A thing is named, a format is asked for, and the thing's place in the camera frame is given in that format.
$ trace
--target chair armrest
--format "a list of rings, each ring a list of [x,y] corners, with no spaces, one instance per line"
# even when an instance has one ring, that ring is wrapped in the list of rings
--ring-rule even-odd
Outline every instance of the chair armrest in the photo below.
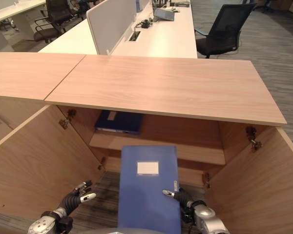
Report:
[[[37,28],[41,28],[41,30],[43,30],[42,26],[47,26],[47,25],[50,25],[50,24],[52,24],[52,23],[40,24],[40,25],[38,25],[35,29],[36,29],[36,31],[38,32],[39,30],[38,30]]]
[[[35,24],[36,25],[39,25],[39,24],[37,24],[38,21],[40,21],[40,20],[46,20],[46,19],[48,19],[48,17],[43,17],[43,18],[40,18],[40,19],[36,19],[35,20]]]
[[[196,33],[199,33],[199,34],[205,36],[205,37],[209,35],[208,33],[202,32],[200,29],[196,29],[196,28],[195,28],[194,31],[195,31]]]

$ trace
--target white label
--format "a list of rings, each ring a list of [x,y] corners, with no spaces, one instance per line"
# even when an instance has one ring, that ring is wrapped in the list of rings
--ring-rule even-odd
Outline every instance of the white label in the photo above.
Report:
[[[158,162],[138,162],[137,174],[158,175]]]
[[[174,180],[174,191],[177,192],[178,191],[178,183],[176,180]]]
[[[117,111],[110,111],[109,115],[107,117],[107,120],[112,120],[113,121],[115,119],[116,114],[117,114]]]

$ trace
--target wood grain surface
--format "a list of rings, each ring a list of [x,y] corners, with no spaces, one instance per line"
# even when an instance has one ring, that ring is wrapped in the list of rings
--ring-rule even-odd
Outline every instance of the wood grain surface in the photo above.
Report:
[[[46,101],[165,116],[286,123],[252,63],[240,60],[87,55]]]
[[[0,119],[14,129],[43,106],[31,100],[0,97]]]
[[[0,53],[0,96],[43,100],[83,57]]]
[[[178,158],[225,164],[217,121],[144,115],[138,136],[96,131],[90,141],[112,150],[126,145],[176,145]]]
[[[45,106],[0,141],[0,213],[37,218],[104,170],[57,106]]]
[[[221,134],[222,145],[227,164],[245,147],[248,146],[251,152],[252,146],[246,134],[246,128],[249,126],[252,126],[256,129],[257,133],[255,137],[257,137],[267,128],[265,125],[219,122],[219,131]]]
[[[232,234],[293,234],[293,143],[275,127],[258,140],[212,178],[208,205]]]
[[[62,111],[64,116],[67,116],[67,112],[71,109],[76,110],[76,114],[72,121],[71,125],[78,132],[80,137],[85,141],[87,145],[93,136],[94,133],[94,124],[97,121],[101,110],[98,109],[90,109],[90,108],[81,108],[81,107],[71,107],[71,106],[58,106]],[[95,157],[99,162],[102,162],[104,154],[93,147],[89,147]]]
[[[126,145],[136,146],[161,146],[174,145],[177,148],[177,156],[181,159],[224,165],[225,158],[222,150],[209,149],[200,146],[184,145],[178,143],[131,138],[126,136],[113,136],[105,133],[95,133],[90,146],[112,150],[122,150]]]

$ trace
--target chair backrest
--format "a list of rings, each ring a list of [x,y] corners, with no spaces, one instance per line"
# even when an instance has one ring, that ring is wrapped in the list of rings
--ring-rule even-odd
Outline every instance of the chair backrest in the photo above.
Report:
[[[51,22],[62,23],[72,18],[67,0],[46,0],[46,6]]]
[[[232,47],[231,50],[236,50],[239,46],[241,28],[255,5],[256,3],[224,4],[209,32],[209,47]]]

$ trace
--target electronic device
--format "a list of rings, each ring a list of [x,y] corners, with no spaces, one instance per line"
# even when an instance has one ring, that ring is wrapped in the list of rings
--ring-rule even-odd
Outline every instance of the electronic device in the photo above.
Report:
[[[102,110],[95,124],[96,130],[138,135],[143,114]]]
[[[172,11],[168,11],[162,8],[156,8],[154,11],[154,17],[174,21],[175,20],[175,13]]]

